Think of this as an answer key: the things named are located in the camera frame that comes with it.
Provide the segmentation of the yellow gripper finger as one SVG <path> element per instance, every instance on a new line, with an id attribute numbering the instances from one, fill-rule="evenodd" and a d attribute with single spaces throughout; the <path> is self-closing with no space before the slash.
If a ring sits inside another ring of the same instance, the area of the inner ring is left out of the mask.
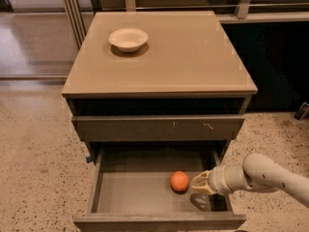
<path id="1" fill-rule="evenodd" d="M 192 179 L 191 185 L 196 186 L 196 187 L 202 187 L 202 186 L 207 185 L 209 183 L 210 173 L 211 172 L 209 170 L 206 170 L 198 174 Z"/>
<path id="2" fill-rule="evenodd" d="M 197 192 L 200 192 L 200 193 L 203 193 L 203 194 L 206 194 L 206 195 L 214 195 L 216 194 L 216 191 L 213 190 L 210 186 L 192 186 L 191 187 L 193 190 L 197 191 Z"/>

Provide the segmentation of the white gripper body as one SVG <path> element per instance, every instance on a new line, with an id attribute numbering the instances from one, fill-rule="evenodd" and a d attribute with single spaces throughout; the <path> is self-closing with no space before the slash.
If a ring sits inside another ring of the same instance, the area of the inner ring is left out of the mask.
<path id="1" fill-rule="evenodd" d="M 216 194 L 225 195 L 232 192 L 226 180 L 227 169 L 227 166 L 220 165 L 210 171 L 209 185 Z"/>

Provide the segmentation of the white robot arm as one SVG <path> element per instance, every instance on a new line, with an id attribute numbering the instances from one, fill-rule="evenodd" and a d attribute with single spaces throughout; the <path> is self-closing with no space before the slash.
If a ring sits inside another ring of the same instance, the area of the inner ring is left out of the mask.
<path id="1" fill-rule="evenodd" d="M 225 195 L 235 191 L 289 194 L 309 207 L 309 179 L 295 174 L 262 154 L 251 154 L 237 165 L 219 165 L 191 181 L 191 188 L 207 195 Z"/>

